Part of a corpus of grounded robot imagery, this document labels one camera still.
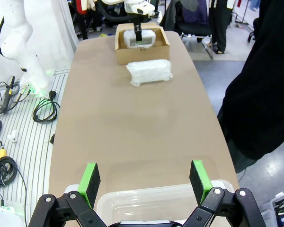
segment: cardboard box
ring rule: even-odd
[[[155,59],[169,59],[169,42],[162,27],[156,23],[142,23],[142,29],[149,29],[156,33],[156,41],[149,49],[128,49],[124,43],[123,34],[126,30],[133,29],[133,24],[120,24],[115,33],[115,52],[119,65],[134,61],[147,61]]]

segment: black shirt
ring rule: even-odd
[[[262,0],[259,21],[256,42],[222,105],[230,137],[251,159],[284,141],[284,0]]]

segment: yellow plug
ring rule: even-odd
[[[2,141],[0,141],[0,144],[2,146],[2,148],[0,149],[0,158],[2,158],[6,156],[6,150],[3,147]]]

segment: white wrapped package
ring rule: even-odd
[[[132,75],[131,84],[136,87],[141,83],[172,79],[171,63],[168,60],[131,62],[126,67]]]
[[[156,33],[151,30],[142,29],[142,41],[137,42],[134,30],[127,30],[123,34],[127,48],[151,48],[155,44]]]

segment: brown tabletop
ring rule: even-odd
[[[55,134],[49,193],[59,197],[97,162],[108,192],[189,183],[192,159],[238,187],[222,131],[179,35],[166,32],[173,79],[134,87],[115,37],[80,42]]]

